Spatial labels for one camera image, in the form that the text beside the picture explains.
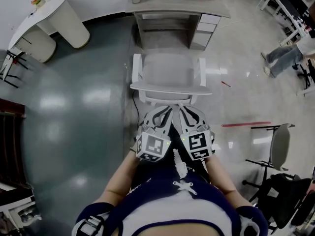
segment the blue jeans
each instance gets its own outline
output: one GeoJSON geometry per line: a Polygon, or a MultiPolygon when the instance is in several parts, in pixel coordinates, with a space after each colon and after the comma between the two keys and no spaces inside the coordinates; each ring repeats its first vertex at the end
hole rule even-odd
{"type": "Polygon", "coordinates": [[[296,45],[278,47],[266,56],[266,61],[272,63],[278,60],[270,68],[270,77],[275,78],[288,67],[301,63],[303,54],[296,45]]]}

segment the black pants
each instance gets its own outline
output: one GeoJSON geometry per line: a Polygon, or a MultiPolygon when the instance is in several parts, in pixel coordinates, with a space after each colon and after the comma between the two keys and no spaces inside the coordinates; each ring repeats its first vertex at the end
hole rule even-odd
{"type": "Polygon", "coordinates": [[[148,176],[152,171],[163,171],[163,169],[175,168],[173,149],[178,150],[182,161],[185,162],[188,167],[194,169],[195,173],[199,174],[207,182],[210,182],[209,175],[204,169],[202,162],[200,160],[192,161],[192,159],[188,155],[188,152],[181,141],[180,135],[173,124],[171,124],[168,136],[170,137],[172,143],[168,148],[165,156],[156,163],[142,160],[132,180],[131,188],[134,188],[148,180],[148,176]]]}

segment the blue and white shirt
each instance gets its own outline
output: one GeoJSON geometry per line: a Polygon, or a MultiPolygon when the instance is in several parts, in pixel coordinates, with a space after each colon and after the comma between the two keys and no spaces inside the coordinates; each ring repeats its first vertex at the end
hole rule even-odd
{"type": "Polygon", "coordinates": [[[79,215],[72,236],[136,236],[144,230],[181,223],[214,228],[220,236],[267,236],[262,212],[252,206],[234,209],[224,194],[188,171],[180,179],[176,170],[148,176],[116,207],[108,203],[87,206],[79,215]]]}

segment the black cable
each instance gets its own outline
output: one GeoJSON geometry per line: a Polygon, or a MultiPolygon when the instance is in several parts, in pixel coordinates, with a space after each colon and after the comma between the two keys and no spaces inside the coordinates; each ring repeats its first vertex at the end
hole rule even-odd
{"type": "Polygon", "coordinates": [[[136,107],[136,109],[137,109],[137,113],[138,113],[138,122],[137,122],[137,128],[139,127],[139,121],[140,121],[140,115],[139,115],[139,110],[138,110],[138,108],[137,108],[137,105],[136,105],[136,102],[134,101],[134,93],[135,93],[136,91],[134,90],[133,91],[133,93],[132,93],[132,100],[133,100],[133,102],[134,102],[134,105],[135,105],[135,107],[136,107]]]}

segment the white sneaker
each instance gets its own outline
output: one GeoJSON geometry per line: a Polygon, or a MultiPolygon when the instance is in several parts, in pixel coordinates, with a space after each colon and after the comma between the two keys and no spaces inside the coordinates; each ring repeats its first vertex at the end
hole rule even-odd
{"type": "Polygon", "coordinates": [[[264,67],[264,72],[268,75],[268,77],[270,77],[270,68],[268,66],[264,67]]]}
{"type": "Polygon", "coordinates": [[[264,52],[261,52],[260,54],[262,55],[262,57],[263,57],[263,58],[266,60],[266,62],[268,63],[268,61],[267,61],[267,54],[264,53],[264,52]]]}

